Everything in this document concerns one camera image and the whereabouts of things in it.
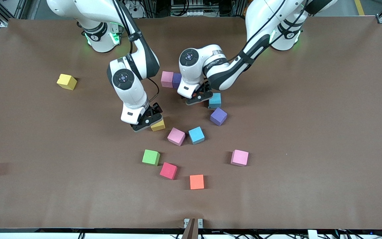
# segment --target green cube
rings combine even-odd
[[[145,150],[142,162],[148,165],[157,166],[159,164],[160,153],[153,150]]]

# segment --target block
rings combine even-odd
[[[173,88],[172,80],[173,80],[173,72],[168,72],[168,71],[162,72],[161,83],[163,87]]]
[[[190,131],[188,131],[188,134],[190,135],[191,142],[193,145],[204,141],[203,130],[201,130],[200,127],[191,129]]]
[[[184,139],[185,139],[185,133],[180,131],[177,128],[172,128],[172,131],[170,131],[169,136],[167,136],[167,139],[170,142],[178,146],[181,146],[182,142],[184,142]]]
[[[237,166],[246,166],[247,159],[248,152],[236,149],[232,152],[231,164]]]
[[[64,89],[74,90],[76,86],[77,80],[72,76],[60,74],[59,79],[57,80],[57,84]]]
[[[204,189],[204,177],[200,175],[190,175],[190,188],[191,189]]]
[[[173,74],[172,85],[174,89],[179,88],[179,84],[181,83],[182,75],[180,73]]]
[[[142,157],[142,162],[148,165],[157,166],[159,164],[159,159],[159,152],[146,149],[144,151],[144,157]]]
[[[153,131],[157,131],[157,130],[161,130],[161,129],[165,129],[166,126],[164,125],[164,120],[162,119],[162,121],[158,122],[157,124],[153,124],[151,126],[151,130]]]
[[[220,93],[213,93],[213,97],[209,100],[209,109],[216,109],[221,106]]]
[[[176,170],[178,170],[178,167],[176,167],[173,164],[165,162],[163,164],[162,171],[160,171],[160,175],[170,180],[173,180],[176,175]]]
[[[210,120],[217,126],[221,126],[226,120],[228,114],[224,112],[221,108],[216,108],[216,110],[210,115]]]

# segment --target gray floor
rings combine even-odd
[[[361,0],[366,15],[375,15],[382,10],[382,0]],[[34,18],[38,20],[64,19],[55,15],[48,7],[46,0],[36,0],[37,8]],[[358,15],[353,0],[338,0],[333,6],[318,13],[319,17],[356,16]]]

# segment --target purple cube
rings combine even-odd
[[[174,89],[179,88],[179,84],[181,83],[182,75],[180,73],[173,74],[172,85]]]
[[[210,115],[210,120],[213,123],[217,124],[217,126],[221,126],[223,122],[226,120],[228,114],[224,112],[221,108],[216,108],[216,110]]]

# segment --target velcro strap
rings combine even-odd
[[[130,42],[134,42],[142,37],[141,30],[128,36]]]
[[[241,50],[239,53],[238,53],[238,56],[241,57],[241,59],[243,59],[243,61],[247,64],[250,64],[250,65],[253,65],[254,63],[254,59],[251,59],[250,56],[248,56],[246,53],[243,52],[243,50]]]

